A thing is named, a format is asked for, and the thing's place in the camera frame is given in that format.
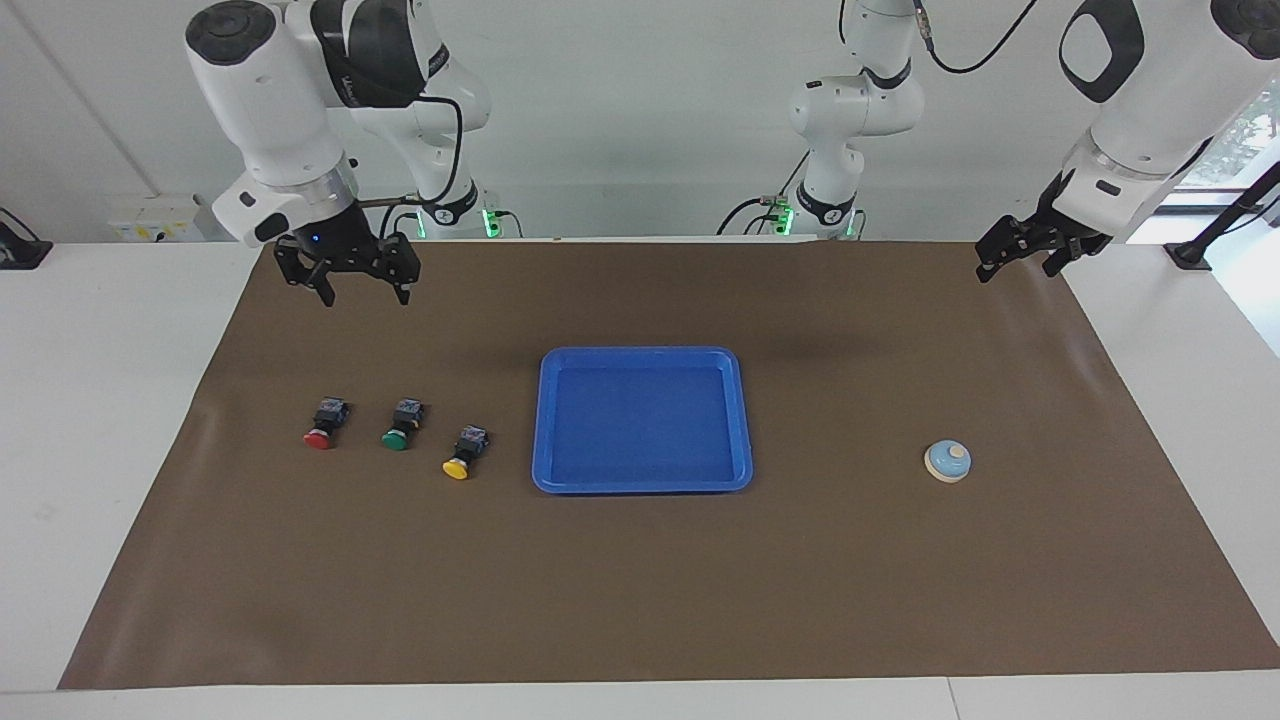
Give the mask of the black stand with base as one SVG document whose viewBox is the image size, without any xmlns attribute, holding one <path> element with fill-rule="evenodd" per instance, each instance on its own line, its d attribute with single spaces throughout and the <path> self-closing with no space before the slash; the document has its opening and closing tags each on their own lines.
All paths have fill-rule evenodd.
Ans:
<svg viewBox="0 0 1280 720">
<path fill-rule="evenodd" d="M 1276 187 L 1280 187 L 1280 161 L 1275 161 L 1260 178 L 1251 184 L 1238 199 L 1226 206 L 1206 228 L 1193 240 L 1181 243 L 1166 243 L 1165 252 L 1172 263 L 1183 270 L 1210 272 L 1212 266 L 1204 259 L 1210 246 L 1229 232 L 1236 228 L 1236 223 L 1251 213 L 1254 208 Z"/>
</svg>

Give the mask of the yellow push button switch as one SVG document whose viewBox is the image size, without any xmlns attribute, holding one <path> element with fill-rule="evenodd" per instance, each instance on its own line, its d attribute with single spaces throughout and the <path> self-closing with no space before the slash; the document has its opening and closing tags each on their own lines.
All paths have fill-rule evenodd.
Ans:
<svg viewBox="0 0 1280 720">
<path fill-rule="evenodd" d="M 471 466 L 485 454 L 489 443 L 490 438 L 485 428 L 465 427 L 454 442 L 451 457 L 442 464 L 442 470 L 456 480 L 466 480 Z"/>
</svg>

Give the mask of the brown table mat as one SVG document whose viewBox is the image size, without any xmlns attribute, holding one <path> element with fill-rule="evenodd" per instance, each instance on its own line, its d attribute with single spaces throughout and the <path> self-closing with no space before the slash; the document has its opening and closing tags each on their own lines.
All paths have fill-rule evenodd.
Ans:
<svg viewBox="0 0 1280 720">
<path fill-rule="evenodd" d="M 960 243 L 422 245 L 411 305 L 262 252 L 68 689 L 1280 669 L 1061 278 Z M 741 363 L 732 495 L 532 483 L 568 346 Z M 303 434 L 320 401 L 349 416 Z M 396 405 L 426 414 L 404 451 Z M 460 432 L 490 443 L 466 480 Z M 973 469 L 934 479 L 956 439 Z"/>
</svg>

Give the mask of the blue plastic tray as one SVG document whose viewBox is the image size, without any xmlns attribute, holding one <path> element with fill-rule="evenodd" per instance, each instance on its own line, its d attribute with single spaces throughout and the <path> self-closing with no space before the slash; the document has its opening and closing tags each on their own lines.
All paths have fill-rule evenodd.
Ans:
<svg viewBox="0 0 1280 720">
<path fill-rule="evenodd" d="M 539 372 L 531 477 L 556 496 L 745 489 L 754 460 L 737 357 L 718 346 L 552 350 Z"/>
</svg>

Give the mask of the white wall socket box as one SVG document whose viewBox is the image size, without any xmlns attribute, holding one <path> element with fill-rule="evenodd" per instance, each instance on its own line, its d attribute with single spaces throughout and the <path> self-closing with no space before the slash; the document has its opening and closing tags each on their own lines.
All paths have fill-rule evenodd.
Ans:
<svg viewBox="0 0 1280 720">
<path fill-rule="evenodd" d="M 197 195 L 122 196 L 111 200 L 108 227 L 127 243 L 218 242 L 221 232 Z"/>
</svg>

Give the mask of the red push button switch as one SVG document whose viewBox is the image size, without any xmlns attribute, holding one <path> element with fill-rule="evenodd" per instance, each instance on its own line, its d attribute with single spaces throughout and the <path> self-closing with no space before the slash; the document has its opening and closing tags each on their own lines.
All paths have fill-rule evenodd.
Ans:
<svg viewBox="0 0 1280 720">
<path fill-rule="evenodd" d="M 311 428 L 303 434 L 303 442 L 311 448 L 332 448 L 337 432 L 349 416 L 349 405 L 338 397 L 323 398 L 314 414 Z"/>
</svg>

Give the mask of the window pane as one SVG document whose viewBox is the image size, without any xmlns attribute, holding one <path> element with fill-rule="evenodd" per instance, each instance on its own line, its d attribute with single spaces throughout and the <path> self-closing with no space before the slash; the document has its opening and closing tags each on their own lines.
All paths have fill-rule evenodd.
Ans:
<svg viewBox="0 0 1280 720">
<path fill-rule="evenodd" d="M 1179 190 L 1243 190 L 1271 164 L 1280 146 L 1280 76 L 1272 78 L 1183 177 Z"/>
</svg>

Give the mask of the light blue call bell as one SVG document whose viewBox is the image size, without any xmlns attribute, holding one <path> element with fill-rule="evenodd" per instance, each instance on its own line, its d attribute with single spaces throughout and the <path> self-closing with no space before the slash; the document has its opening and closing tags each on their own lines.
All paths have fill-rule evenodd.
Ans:
<svg viewBox="0 0 1280 720">
<path fill-rule="evenodd" d="M 970 450 L 956 439 L 940 439 L 923 454 L 925 470 L 943 483 L 955 484 L 965 479 L 973 469 Z"/>
</svg>

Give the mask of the green push button switch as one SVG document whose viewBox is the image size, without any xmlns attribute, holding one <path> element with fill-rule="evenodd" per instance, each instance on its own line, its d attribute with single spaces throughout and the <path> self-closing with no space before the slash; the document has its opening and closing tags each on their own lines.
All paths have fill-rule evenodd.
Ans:
<svg viewBox="0 0 1280 720">
<path fill-rule="evenodd" d="M 426 406 L 417 398 L 404 397 L 394 407 L 390 427 L 381 436 L 381 443 L 394 451 L 404 451 L 417 434 L 426 414 Z"/>
</svg>

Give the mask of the black table clamp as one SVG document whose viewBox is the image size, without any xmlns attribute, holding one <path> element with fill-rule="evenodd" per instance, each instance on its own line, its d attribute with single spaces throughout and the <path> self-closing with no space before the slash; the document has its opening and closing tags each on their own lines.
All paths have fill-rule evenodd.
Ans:
<svg viewBox="0 0 1280 720">
<path fill-rule="evenodd" d="M 41 238 L 17 214 L 0 206 L 0 270 L 33 270 L 54 242 Z"/>
</svg>

